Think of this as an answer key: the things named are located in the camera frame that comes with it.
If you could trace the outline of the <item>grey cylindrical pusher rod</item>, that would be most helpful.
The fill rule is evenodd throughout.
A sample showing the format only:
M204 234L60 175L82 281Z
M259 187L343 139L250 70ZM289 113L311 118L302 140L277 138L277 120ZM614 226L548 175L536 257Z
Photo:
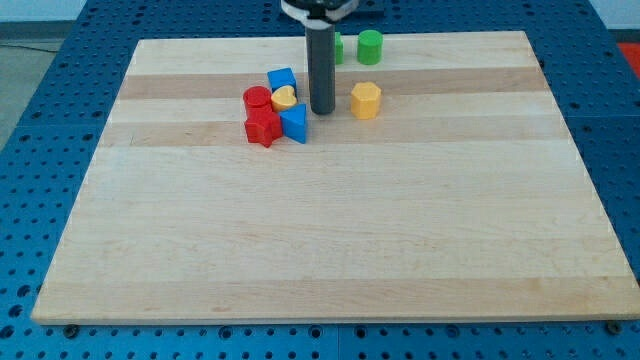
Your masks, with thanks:
M311 110L327 115L335 109L335 27L307 29L305 36Z

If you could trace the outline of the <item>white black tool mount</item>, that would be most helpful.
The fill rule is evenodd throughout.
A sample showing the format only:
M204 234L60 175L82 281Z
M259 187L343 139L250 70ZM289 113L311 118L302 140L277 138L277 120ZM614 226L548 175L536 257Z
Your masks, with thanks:
M335 24L354 12L359 0L281 0L282 11L304 25Z

